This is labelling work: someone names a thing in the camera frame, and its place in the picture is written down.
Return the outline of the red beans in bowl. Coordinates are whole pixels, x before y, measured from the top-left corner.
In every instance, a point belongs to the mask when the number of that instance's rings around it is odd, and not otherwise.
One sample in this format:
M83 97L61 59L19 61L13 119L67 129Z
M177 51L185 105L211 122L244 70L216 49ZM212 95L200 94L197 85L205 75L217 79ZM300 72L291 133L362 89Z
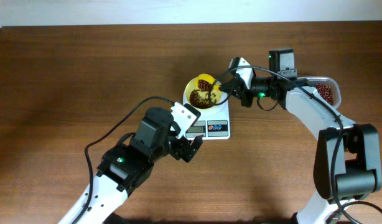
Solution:
M199 109L208 109L213 106L213 103L218 103L220 97L212 90L211 93L209 91L201 91L198 87L194 87L189 96L189 103Z

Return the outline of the white digital kitchen scale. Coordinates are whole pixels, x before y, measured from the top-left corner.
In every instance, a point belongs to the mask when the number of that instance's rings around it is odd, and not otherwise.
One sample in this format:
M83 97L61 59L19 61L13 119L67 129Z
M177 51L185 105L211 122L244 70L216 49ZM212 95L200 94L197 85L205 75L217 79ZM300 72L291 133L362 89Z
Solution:
M229 139L230 116L228 102L208 109L199 109L201 117L185 133L188 140L203 136L203 140Z

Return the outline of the yellow plastic bowl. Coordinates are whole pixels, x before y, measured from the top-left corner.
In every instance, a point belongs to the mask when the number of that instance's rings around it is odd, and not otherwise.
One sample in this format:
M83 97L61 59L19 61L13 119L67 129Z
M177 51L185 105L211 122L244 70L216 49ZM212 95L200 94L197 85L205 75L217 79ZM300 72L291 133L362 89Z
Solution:
M189 83L188 83L187 86L185 87L185 103L190 104L190 103L189 103L189 96L190 96L190 93L191 93L192 89L193 89L194 87L196 87L196 84L195 84L195 81L196 81L196 80L197 80L197 78L194 78L193 80L189 81ZM221 82L216 81L215 83L213 82L213 84L214 84L214 85L217 84L217 85L219 85L219 87L220 87ZM213 106L212 106L211 108L213 108L214 106L218 106L218 105L219 105L221 102L223 102L223 101L226 99L226 97L227 97L227 94L224 93L224 92L222 92L222 91L220 91L220 90L213 90L213 91L220 97L220 99L218 100L218 103L213 103L213 102L211 102L211 103L213 104Z

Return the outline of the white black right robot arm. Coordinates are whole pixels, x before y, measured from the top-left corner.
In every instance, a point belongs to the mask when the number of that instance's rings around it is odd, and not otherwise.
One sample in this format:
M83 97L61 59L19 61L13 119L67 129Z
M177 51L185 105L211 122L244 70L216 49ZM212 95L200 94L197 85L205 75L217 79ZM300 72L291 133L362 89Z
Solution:
M271 50L268 59L267 77L256 76L256 71L263 71L263 67L235 57L216 81L232 75L220 85L220 91L239 99L245 107L270 97L298 118L316 138L315 193L302 210L292 215L289 223L336 223L340 217L357 223L346 211L352 205L366 205L382 214L380 207L365 200L382 187L377 129L372 124L356 124L337 111L341 101L339 89L334 89L332 103L320 95L316 86L333 85L334 80L299 77L292 49Z

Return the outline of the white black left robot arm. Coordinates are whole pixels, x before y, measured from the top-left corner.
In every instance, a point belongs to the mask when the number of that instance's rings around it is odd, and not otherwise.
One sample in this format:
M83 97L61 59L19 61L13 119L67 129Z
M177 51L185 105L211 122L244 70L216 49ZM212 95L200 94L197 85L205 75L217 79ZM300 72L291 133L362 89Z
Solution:
M190 162L203 139L188 140L185 133L200 116L189 104L149 108L138 130L105 152L92 181L60 222L104 223L149 178L159 159L171 155Z

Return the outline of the clear plastic bean container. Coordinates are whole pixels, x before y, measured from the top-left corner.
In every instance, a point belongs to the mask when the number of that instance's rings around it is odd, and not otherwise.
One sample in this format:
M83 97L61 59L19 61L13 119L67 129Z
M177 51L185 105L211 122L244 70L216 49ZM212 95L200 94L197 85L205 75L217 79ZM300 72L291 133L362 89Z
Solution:
M317 89L319 95L337 109L342 101L337 82L329 77L306 77L309 86Z

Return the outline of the yellow measuring scoop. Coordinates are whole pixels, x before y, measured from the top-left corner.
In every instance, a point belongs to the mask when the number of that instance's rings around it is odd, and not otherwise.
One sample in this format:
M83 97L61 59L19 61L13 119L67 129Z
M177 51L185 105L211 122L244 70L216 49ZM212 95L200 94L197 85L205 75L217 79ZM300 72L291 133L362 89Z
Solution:
M202 73L197 77L195 81L196 86L201 91L209 91L211 88L213 90L219 90L219 85L213 84L215 78L207 73Z

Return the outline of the red adzuki beans in container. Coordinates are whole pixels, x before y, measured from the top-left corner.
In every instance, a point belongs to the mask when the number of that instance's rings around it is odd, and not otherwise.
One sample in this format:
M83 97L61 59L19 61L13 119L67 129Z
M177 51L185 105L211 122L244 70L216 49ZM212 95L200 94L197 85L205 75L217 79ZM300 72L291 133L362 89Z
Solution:
M332 95L332 91L331 91L331 88L326 85L326 84L322 84L322 83L318 83L318 84L315 84L314 85L315 88L317 89L319 95L328 103L330 104L331 106L334 105L334 100L333 100L333 95Z

